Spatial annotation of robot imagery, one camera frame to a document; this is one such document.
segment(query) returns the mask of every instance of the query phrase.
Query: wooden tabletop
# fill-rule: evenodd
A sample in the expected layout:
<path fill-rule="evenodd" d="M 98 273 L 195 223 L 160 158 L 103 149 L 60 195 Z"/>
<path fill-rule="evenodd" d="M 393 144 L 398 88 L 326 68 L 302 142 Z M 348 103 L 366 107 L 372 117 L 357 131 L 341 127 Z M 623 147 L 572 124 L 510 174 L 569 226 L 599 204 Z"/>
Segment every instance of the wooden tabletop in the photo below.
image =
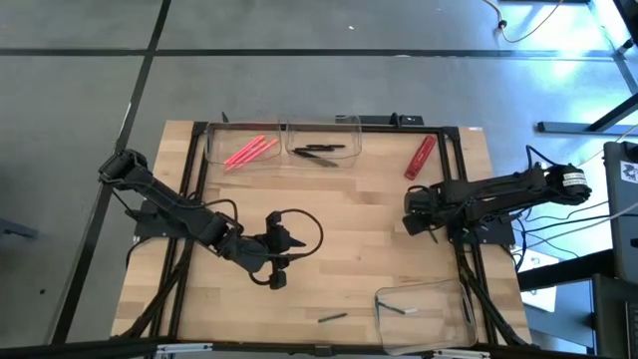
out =
<path fill-rule="evenodd" d="M 155 176 L 175 190 L 191 129 L 192 122 L 166 122 L 159 144 Z M 217 131 L 214 140 L 232 136 L 232 132 Z M 318 136 L 319 143 L 327 143 L 331 135 Z M 463 128 L 461 136 L 470 180 L 491 177 L 482 129 Z M 211 164 L 204 200 L 233 199 L 245 233 L 264 232 L 265 217 L 272 210 L 296 207 L 321 221 L 325 239 L 314 255 L 294 261 L 286 269 L 288 285 L 276 291 L 253 284 L 239 266 L 196 245 L 178 338 L 375 345 L 380 343 L 373 312 L 375 292 L 383 287 L 458 280 L 445 230 L 436 232 L 440 240 L 436 244 L 427 233 L 409 236 L 401 223 L 408 186 L 443 180 L 437 147 L 415 181 L 403 177 L 423 138 L 417 134 L 364 133 L 363 151 L 349 168 L 300 168 L 295 165 L 298 159 L 291 159 L 283 150 L 276 165 L 264 162 L 225 173 L 221 165 Z M 203 151 L 203 140 L 201 137 L 198 154 Z M 454 153 L 451 144 L 449 153 Z M 197 155 L 190 188 L 194 188 L 199 159 Z M 214 210 L 231 214 L 225 204 Z M 287 214 L 283 224 L 306 242 L 307 248 L 317 243 L 316 225 L 302 215 Z M 113 334 L 128 329 L 156 294 L 165 248 L 165 238 L 155 238 L 134 251 Z M 529 340 L 511 259 L 498 246 L 484 245 L 482 254 L 492 301 L 517 334 Z M 266 278 L 269 267 L 265 265 L 256 276 Z M 167 332 L 171 299 L 167 303 L 161 333 Z M 474 303 L 478 338 L 485 341 L 480 307 L 476 299 Z M 317 323 L 318 318 L 341 312 L 348 316 Z"/>

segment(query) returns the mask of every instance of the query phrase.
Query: clear plastic bin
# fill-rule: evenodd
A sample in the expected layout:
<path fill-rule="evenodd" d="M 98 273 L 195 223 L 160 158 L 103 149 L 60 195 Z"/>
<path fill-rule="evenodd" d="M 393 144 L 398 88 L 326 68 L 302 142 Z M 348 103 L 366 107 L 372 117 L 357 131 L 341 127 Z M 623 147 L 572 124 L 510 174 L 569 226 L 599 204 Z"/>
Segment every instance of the clear plastic bin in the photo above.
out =
<path fill-rule="evenodd" d="M 295 167 L 350 168 L 362 148 L 361 120 L 357 116 L 288 118 L 286 153 Z"/>
<path fill-rule="evenodd" d="M 470 302 L 457 280 L 382 288 L 374 304 L 377 330 L 390 355 L 477 343 Z"/>
<path fill-rule="evenodd" d="M 281 123 L 278 117 L 232 119 L 206 128 L 206 159 L 225 173 L 281 164 Z"/>

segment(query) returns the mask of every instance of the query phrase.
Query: concrete floor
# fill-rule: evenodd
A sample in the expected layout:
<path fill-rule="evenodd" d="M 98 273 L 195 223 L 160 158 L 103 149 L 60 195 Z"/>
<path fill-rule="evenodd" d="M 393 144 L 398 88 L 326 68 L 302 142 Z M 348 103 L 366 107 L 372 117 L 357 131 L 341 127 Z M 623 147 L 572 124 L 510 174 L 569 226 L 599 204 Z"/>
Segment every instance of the concrete floor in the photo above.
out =
<path fill-rule="evenodd" d="M 610 2 L 596 5 L 607 9 Z M 145 48 L 160 3 L 4 0 L 0 48 Z M 552 6 L 501 7 L 515 37 Z M 528 40 L 510 45 L 493 36 L 495 14 L 479 0 L 182 0 L 170 7 L 159 47 L 569 50 L 565 56 L 572 56 L 610 49 L 599 28 L 606 19 L 586 6 L 564 5 Z M 626 36 L 622 29 L 612 33 Z M 97 168 L 118 137 L 141 62 L 0 57 L 0 217 L 41 232 L 33 241 L 0 240 L 0 347 L 48 338 L 95 201 Z M 635 63 L 628 60 L 631 69 Z M 432 126 L 485 128 L 494 172 L 504 175 L 524 168 L 524 144 L 557 162 L 580 163 L 596 153 L 613 139 L 539 135 L 533 126 L 592 122 L 629 96 L 608 58 L 156 58 L 129 146 L 153 161 L 165 120 L 218 121 L 221 111 L 232 117 L 397 111 L 422 115 Z M 586 169 L 594 187 L 588 205 L 606 199 L 602 169 L 601 162 Z M 548 204 L 534 213 L 571 210 Z M 108 337 L 132 230 L 112 203 L 70 340 Z M 601 225 L 552 243 L 585 254 L 610 247 L 611 240 Z M 570 257 L 545 245 L 536 249 Z"/>

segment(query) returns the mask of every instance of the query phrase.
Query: white cable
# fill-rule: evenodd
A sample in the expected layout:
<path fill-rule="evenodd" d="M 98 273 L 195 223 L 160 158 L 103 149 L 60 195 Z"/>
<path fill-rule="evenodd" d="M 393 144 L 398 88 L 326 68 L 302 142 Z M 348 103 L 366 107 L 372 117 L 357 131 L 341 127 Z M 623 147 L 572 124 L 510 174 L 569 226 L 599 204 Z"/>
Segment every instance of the white cable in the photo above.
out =
<path fill-rule="evenodd" d="M 555 238 L 562 237 L 563 235 L 567 235 L 567 234 L 571 234 L 571 233 L 574 233 L 574 232 L 577 232 L 577 231 L 581 231 L 581 230 L 583 230 L 583 229 L 591 228 L 592 226 L 598 225 L 598 224 L 600 224 L 600 223 L 604 223 L 604 222 L 609 221 L 609 220 L 611 220 L 611 219 L 615 219 L 615 218 L 617 218 L 617 217 L 619 217 L 619 216 L 621 216 L 621 215 L 625 214 L 626 212 L 630 211 L 631 209 L 633 209 L 633 208 L 635 208 L 635 207 L 637 207 L 637 206 L 638 206 L 638 202 L 635 202 L 635 203 L 631 204 L 630 206 L 628 206 L 627 208 L 625 208 L 625 209 L 623 209 L 623 210 L 619 211 L 618 213 L 616 213 L 616 214 L 614 214 L 614 215 L 611 215 L 611 216 L 609 216 L 609 217 L 607 217 L 607 218 L 604 218 L 604 219 L 602 219 L 602 220 L 599 220 L 599 221 L 597 221 L 597 222 L 595 222 L 595 223 L 591 223 L 591 224 L 588 224 L 588 225 L 582 226 L 582 227 L 580 227 L 580 228 L 576 228 L 576 229 L 568 230 L 568 231 L 567 231 L 567 232 L 565 232 L 565 233 L 561 233 L 561 234 L 553 235 L 553 236 L 551 236 L 551 237 L 549 237 L 549 238 L 546 238 L 545 240 L 552 240 L 552 239 L 555 239 Z"/>
<path fill-rule="evenodd" d="M 629 136 L 629 134 L 631 134 L 632 132 L 634 132 L 634 130 L 638 129 L 638 125 L 635 125 L 634 127 L 632 127 L 631 129 L 627 130 L 626 133 L 622 134 L 622 136 L 620 136 L 618 139 L 616 139 L 615 142 L 620 142 L 622 141 L 624 138 L 626 138 L 627 136 Z M 600 151 L 598 151 L 594 156 L 590 157 L 589 159 L 587 159 L 587 161 L 583 162 L 582 164 L 578 165 L 578 168 L 583 167 L 585 164 L 587 164 L 588 162 L 590 162 L 591 160 L 595 159 L 598 157 L 598 155 L 600 155 L 603 151 L 605 151 L 605 149 L 602 149 Z"/>
<path fill-rule="evenodd" d="M 563 3 L 563 1 L 564 0 L 560 0 L 558 2 L 558 4 L 556 4 L 556 6 L 553 8 L 553 10 L 551 10 L 549 15 L 547 15 L 547 17 L 544 18 L 543 21 L 541 21 L 535 28 L 533 28 L 533 30 L 531 30 L 525 36 L 523 36 L 523 37 L 521 37 L 521 38 L 519 38 L 517 40 L 508 39 L 507 38 L 507 34 L 505 34 L 505 27 L 504 26 L 498 26 L 498 29 L 500 29 L 500 32 L 502 33 L 502 38 L 505 39 L 505 41 L 510 43 L 510 44 L 515 44 L 515 43 L 517 43 L 519 41 L 522 41 L 522 40 L 528 38 L 529 36 L 531 36 L 531 34 L 535 33 L 536 30 L 538 30 L 542 26 L 542 24 L 544 24 L 547 20 L 549 20 L 551 15 L 553 15 L 554 12 L 556 12 L 556 10 L 558 10 L 558 7 Z M 494 9 L 494 11 L 496 12 L 496 15 L 498 15 L 498 22 L 500 23 L 502 21 L 502 12 L 500 12 L 500 9 L 498 8 L 498 6 L 496 6 L 496 4 L 494 4 L 490 0 L 482 0 L 482 2 L 484 2 L 485 4 L 491 6 L 491 8 Z"/>

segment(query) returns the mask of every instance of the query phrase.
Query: wooden table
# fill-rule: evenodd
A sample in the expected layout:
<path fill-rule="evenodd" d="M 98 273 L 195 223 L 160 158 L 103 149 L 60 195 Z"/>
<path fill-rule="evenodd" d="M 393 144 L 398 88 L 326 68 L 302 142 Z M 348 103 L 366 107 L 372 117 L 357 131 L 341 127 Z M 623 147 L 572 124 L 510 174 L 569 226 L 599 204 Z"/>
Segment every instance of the wooden table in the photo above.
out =
<path fill-rule="evenodd" d="M 177 190 L 181 180 L 192 122 L 165 125 L 154 167 L 156 177 Z M 215 133 L 223 139 L 224 132 Z M 461 129 L 470 180 L 491 176 L 485 137 L 481 129 Z M 314 255 L 293 262 L 288 285 L 272 291 L 257 286 L 236 264 L 195 246 L 178 338 L 201 341 L 260 343 L 330 343 L 378 345 L 372 302 L 382 287 L 458 280 L 454 251 L 442 239 L 434 243 L 427 233 L 407 235 L 402 223 L 403 196 L 408 186 L 443 180 L 435 147 L 415 181 L 403 172 L 423 140 L 417 134 L 364 133 L 364 147 L 350 169 L 313 170 L 283 165 L 259 171 L 224 174 L 210 165 L 204 200 L 231 198 L 239 207 L 245 233 L 263 232 L 265 216 L 274 209 L 303 208 L 323 224 L 324 244 Z M 198 154 L 203 148 L 203 137 Z M 198 155 L 191 178 L 194 188 Z M 221 204 L 216 210 L 230 213 Z M 298 214 L 284 216 L 292 235 L 317 241 L 315 224 Z M 157 238 L 136 249 L 124 282 L 113 334 L 128 329 L 156 294 L 167 241 Z M 496 245 L 484 245 L 482 255 L 489 294 L 517 334 L 530 340 L 516 273 L 511 259 Z M 264 278 L 269 265 L 257 274 Z M 485 342 L 483 319 L 475 303 L 479 340 Z M 167 332 L 171 300 L 167 302 L 161 333 Z M 345 318 L 318 324 L 317 319 L 339 312 Z"/>

